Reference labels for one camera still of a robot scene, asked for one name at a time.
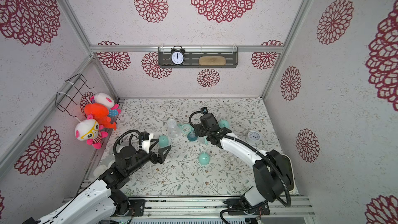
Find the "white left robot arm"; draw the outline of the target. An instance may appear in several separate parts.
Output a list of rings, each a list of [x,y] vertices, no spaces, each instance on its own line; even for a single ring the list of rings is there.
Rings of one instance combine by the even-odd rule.
[[[125,215],[131,209],[129,197],[122,191],[130,176],[146,163],[163,164],[172,147],[152,151],[159,139],[148,132],[129,130],[113,145],[114,163],[72,200],[38,220],[26,224],[96,224],[113,215]]]

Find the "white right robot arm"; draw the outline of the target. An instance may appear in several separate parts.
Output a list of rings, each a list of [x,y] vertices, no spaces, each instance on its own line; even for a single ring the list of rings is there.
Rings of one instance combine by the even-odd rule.
[[[255,185],[241,196],[246,208],[257,207],[263,202],[278,201],[284,207],[292,205],[290,191],[294,189],[291,160],[276,150],[265,151],[239,139],[230,129],[220,128],[211,113],[196,111],[189,117],[189,124],[197,136],[206,136],[214,146],[223,149],[252,167]]]

